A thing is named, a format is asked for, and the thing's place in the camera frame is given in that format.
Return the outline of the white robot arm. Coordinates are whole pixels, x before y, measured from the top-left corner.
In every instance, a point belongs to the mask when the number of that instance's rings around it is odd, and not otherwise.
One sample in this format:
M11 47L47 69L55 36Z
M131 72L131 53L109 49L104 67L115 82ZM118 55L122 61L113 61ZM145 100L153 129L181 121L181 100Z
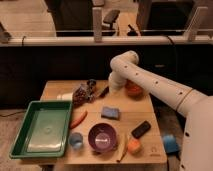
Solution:
M186 118L179 171L213 171L213 96L138 66L139 56L127 51L113 57L111 92L131 80Z

